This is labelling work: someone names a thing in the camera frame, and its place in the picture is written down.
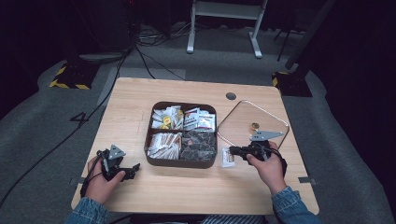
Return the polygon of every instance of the light wood surface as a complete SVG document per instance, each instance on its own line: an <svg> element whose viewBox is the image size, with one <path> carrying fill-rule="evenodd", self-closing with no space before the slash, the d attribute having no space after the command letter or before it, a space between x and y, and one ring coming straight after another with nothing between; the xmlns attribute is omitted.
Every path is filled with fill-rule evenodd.
<svg viewBox="0 0 396 224"><path fill-rule="evenodd" d="M236 94L231 101L227 92ZM153 166L147 162L144 145L151 108L160 101L212 105L217 111L217 123L241 100L249 100L271 114L289 119L279 92L274 87L171 81L121 77L109 99L106 112L92 145L87 162L98 149L112 144L126 152L121 167L131 168L141 163L135 179L125 180L116 188L106 208L117 212L171 214L273 214L271 194L254 167L237 157L235 167L221 166L221 149L227 143L218 138L218 156L208 169ZM288 163L285 179L298 190L314 214L318 204L309 183L298 177L307 176L292 128L280 152ZM87 175L87 168L81 176ZM72 201L79 201L78 185Z"/></svg>

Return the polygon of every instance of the sleeve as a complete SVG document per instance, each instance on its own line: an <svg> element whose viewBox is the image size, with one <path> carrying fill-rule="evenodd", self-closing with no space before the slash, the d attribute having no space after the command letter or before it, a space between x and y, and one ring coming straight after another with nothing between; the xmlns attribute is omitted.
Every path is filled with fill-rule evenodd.
<svg viewBox="0 0 396 224"><path fill-rule="evenodd" d="M90 198L82 198L65 224L103 224L107 222L107 216L107 210L102 204Z"/></svg>
<svg viewBox="0 0 396 224"><path fill-rule="evenodd" d="M321 223L317 216L308 211L300 196L289 186L273 195L272 200L277 215L286 224Z"/></svg>

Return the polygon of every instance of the hand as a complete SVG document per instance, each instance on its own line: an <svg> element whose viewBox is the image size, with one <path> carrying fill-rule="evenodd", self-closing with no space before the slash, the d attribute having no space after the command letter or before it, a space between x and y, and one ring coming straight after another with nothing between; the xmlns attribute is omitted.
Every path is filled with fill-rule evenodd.
<svg viewBox="0 0 396 224"><path fill-rule="evenodd" d="M278 150L275 143L269 143L270 148ZM280 192L287 186L283 178L282 163L278 156L272 155L267 161L259 161L254 156L247 154L247 159L257 169L260 178L272 194Z"/></svg>
<svg viewBox="0 0 396 224"><path fill-rule="evenodd" d="M95 160L96 158L93 158L88 162L88 171L90 171ZM107 200L110 198L114 188L121 182L121 180L125 176L125 172L124 171L118 172L110 181L107 182L107 180L101 174L102 160L103 159L100 159L96 163L91 176L87 177L91 181L90 184L88 185L87 192L85 193L85 197L91 198L92 200L95 200L98 203L105 204Z"/></svg>

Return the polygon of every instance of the white metal stand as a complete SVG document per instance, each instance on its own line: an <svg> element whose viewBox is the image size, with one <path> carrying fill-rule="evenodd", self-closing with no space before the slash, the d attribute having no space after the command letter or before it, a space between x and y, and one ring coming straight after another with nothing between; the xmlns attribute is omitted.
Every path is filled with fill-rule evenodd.
<svg viewBox="0 0 396 224"><path fill-rule="evenodd" d="M262 1L261 6L244 6L236 4L226 3L213 3L213 2L201 2L193 0L191 9L191 30L189 35L189 43L187 44L187 52L194 52L194 40L195 40L195 16L212 16L212 17L225 17L225 18L237 18L246 20L255 20L256 25L254 32L249 32L248 37L253 47L256 58L262 57L259 44L257 43L257 33L259 32L260 25L262 24L262 16L264 15L267 0Z"/></svg>

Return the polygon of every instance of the brown box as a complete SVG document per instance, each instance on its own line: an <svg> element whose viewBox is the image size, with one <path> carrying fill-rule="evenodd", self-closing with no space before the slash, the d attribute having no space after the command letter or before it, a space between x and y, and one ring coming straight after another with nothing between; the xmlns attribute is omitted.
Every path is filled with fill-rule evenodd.
<svg viewBox="0 0 396 224"><path fill-rule="evenodd" d="M149 150L149 146L151 143L152 135L154 135L156 133L183 133L183 135L184 135L185 133L188 132L183 129L182 130L172 130L172 129L151 128L152 122L153 122L152 115L154 113L154 109L162 110L162 109L166 109L166 107L172 106L172 105L180 105L183 113L185 111L199 107L201 110L206 110L210 114L216 115L216 110L211 105L199 105L199 104L176 103L176 102L159 102L159 103L155 104L151 110L150 121L148 123L148 133L146 136L146 142L145 142L145 147L144 147L144 151L145 151L148 163L150 163L151 165L156 165L156 166L185 167L185 168L198 168L198 169L206 169L206 168L211 167L213 165L213 163L215 162L216 156L214 156L214 158L210 161L153 159L150 156L148 156L148 150ZM215 136L215 138L214 138L215 139L215 150L216 150L216 154L217 154L218 153L218 141L217 141L217 122L216 122L216 120L217 120L217 115L216 115L216 119L215 119L215 131L213 132L213 134Z"/></svg>

